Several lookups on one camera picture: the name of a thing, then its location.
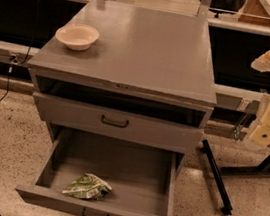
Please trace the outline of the cream bowl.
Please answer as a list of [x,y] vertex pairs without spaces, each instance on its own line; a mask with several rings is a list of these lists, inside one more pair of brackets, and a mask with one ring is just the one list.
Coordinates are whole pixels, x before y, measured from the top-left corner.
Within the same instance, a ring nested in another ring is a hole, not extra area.
[[98,40],[99,32],[96,28],[84,24],[65,25],[56,31],[57,41],[71,50],[84,51]]

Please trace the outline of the grey drawer cabinet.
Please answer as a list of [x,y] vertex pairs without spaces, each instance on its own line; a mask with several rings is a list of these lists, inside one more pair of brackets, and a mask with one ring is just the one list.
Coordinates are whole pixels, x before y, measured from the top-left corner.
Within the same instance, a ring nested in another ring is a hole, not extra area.
[[94,27],[99,38],[84,51],[48,41],[28,63],[34,93],[204,130],[216,104],[205,21],[90,1],[69,24]]

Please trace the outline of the green jalapeno chip bag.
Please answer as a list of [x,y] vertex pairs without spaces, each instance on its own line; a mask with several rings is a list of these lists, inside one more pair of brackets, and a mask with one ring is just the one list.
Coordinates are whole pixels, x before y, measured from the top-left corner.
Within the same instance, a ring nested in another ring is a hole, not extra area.
[[84,174],[73,180],[62,194],[72,198],[96,200],[112,191],[112,187],[105,180],[92,173]]

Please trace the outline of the open grey bottom drawer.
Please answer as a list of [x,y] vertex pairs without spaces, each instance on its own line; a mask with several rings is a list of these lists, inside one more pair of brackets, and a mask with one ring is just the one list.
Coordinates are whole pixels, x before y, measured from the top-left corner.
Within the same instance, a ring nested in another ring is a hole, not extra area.
[[[64,128],[34,183],[17,187],[36,206],[76,216],[173,216],[176,152]],[[85,173],[105,180],[112,191],[99,200],[79,200],[63,190]]]

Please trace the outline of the closed grey upper drawer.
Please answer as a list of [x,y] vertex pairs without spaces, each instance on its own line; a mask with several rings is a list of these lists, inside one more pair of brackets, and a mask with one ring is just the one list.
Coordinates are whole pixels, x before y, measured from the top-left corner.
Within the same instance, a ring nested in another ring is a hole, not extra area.
[[203,130],[145,115],[131,114],[50,94],[33,94],[40,118],[50,124],[81,129],[129,142],[188,154]]

